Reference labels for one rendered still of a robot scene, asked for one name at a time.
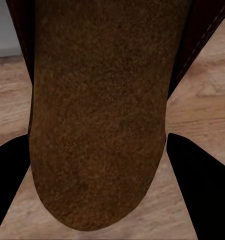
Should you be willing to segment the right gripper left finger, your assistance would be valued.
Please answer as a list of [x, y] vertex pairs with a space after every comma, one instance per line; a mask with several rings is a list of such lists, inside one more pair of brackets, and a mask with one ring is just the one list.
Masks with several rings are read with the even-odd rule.
[[0, 146], [0, 226], [30, 165], [28, 134]]

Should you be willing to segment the sandal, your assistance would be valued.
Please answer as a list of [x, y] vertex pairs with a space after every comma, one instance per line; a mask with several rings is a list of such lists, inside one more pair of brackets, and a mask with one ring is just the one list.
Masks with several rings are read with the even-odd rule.
[[33, 182], [48, 212], [90, 232], [147, 194], [167, 101], [225, 18], [225, 0], [5, 0], [32, 83]]

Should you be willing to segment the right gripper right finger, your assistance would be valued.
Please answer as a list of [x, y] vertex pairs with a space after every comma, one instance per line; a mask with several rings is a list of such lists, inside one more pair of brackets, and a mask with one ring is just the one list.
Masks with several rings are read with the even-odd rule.
[[173, 133], [166, 152], [198, 240], [225, 240], [225, 165]]

